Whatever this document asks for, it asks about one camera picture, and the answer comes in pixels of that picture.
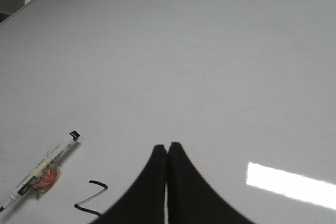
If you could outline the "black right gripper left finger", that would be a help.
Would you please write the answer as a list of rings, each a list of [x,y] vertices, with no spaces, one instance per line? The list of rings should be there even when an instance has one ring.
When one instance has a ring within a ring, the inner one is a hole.
[[[93,223],[164,223],[167,151],[156,145],[129,189]]]

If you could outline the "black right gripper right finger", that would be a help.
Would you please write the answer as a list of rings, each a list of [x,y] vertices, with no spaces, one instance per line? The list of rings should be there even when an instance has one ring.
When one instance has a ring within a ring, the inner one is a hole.
[[[252,223],[217,194],[178,142],[167,155],[167,211],[169,223]]]

